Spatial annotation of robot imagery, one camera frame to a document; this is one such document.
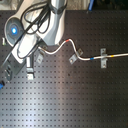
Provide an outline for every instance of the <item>table surface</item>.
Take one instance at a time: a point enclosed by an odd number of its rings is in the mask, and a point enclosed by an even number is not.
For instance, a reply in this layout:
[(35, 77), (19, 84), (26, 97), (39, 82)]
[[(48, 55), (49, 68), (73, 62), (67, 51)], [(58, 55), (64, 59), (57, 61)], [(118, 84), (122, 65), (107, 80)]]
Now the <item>table surface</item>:
[[(0, 11), (0, 40), (4, 24), (13, 15)], [(67, 11), (65, 39), (74, 40), (83, 57), (128, 52), (128, 11)], [(0, 64), (10, 47), (0, 43)], [(34, 57), (35, 79), (27, 80), (26, 67), (0, 90), (0, 126), (4, 128), (127, 128), (128, 57), (77, 61), (70, 43), (41, 65)], [(5, 80), (3, 70), (0, 80)]]

